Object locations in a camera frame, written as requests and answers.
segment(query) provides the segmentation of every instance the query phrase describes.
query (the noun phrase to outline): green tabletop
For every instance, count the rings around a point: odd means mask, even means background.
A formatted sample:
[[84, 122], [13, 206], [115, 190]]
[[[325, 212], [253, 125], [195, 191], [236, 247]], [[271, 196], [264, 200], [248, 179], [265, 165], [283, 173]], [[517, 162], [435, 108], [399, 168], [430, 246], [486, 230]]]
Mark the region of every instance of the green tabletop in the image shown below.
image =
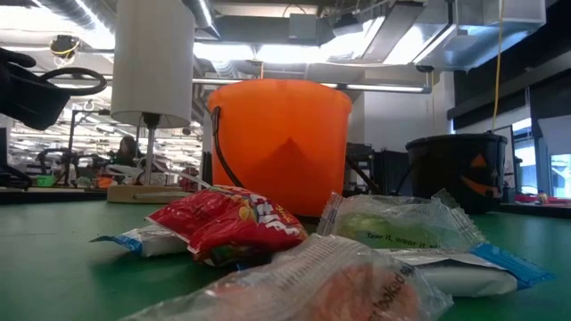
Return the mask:
[[[228, 270], [186, 254], [143, 259], [89, 243], [144, 226], [154, 205], [72, 202], [0, 206], [0, 319], [113, 320], [205, 286]], [[474, 217], [488, 239], [557, 275], [503, 296], [456, 299], [444, 320], [571, 320], [571, 220]]]

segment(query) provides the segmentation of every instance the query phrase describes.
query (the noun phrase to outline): blue packet edge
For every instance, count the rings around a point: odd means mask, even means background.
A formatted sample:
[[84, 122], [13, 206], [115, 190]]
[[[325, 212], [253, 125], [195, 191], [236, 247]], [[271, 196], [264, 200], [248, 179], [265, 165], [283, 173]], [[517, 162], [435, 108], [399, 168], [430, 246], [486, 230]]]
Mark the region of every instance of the blue packet edge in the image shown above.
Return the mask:
[[471, 253], [508, 270], [516, 277], [518, 290], [528, 289], [556, 278], [552, 273], [534, 263], [488, 243], [477, 245]]

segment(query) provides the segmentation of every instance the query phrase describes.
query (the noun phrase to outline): red candy bag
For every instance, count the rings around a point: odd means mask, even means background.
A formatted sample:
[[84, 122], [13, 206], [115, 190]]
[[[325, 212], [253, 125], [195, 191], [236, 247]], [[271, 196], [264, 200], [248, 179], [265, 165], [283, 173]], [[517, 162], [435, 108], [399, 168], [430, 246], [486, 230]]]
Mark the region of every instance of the red candy bag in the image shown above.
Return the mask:
[[287, 210], [239, 187], [193, 193], [147, 219], [185, 240], [196, 260], [216, 266], [288, 250], [307, 239], [303, 226]]

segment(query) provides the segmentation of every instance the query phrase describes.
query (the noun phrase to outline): ventilation duct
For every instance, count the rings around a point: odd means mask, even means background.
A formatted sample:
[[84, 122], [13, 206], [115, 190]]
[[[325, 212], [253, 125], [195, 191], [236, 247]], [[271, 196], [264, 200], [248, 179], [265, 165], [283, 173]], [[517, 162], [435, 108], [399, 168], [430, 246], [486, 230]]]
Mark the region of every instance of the ventilation duct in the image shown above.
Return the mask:
[[193, 12], [196, 26], [216, 39], [220, 39], [220, 33], [214, 25], [216, 13], [208, 0], [182, 0], [182, 3]]
[[101, 0], [32, 0], [65, 20], [73, 21], [85, 34], [82, 38], [97, 49], [115, 47], [115, 12]]
[[[502, 50], [546, 22], [545, 0], [504, 0]], [[502, 0], [397, 1], [363, 61], [470, 70], [498, 53]]]

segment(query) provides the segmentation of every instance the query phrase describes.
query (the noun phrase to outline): green container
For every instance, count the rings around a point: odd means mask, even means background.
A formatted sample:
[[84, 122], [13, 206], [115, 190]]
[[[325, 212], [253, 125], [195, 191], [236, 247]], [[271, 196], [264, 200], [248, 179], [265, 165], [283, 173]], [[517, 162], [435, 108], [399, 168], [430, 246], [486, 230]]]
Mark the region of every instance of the green container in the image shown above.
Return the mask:
[[39, 187], [51, 187], [55, 183], [55, 176], [53, 175], [38, 175], [37, 185]]

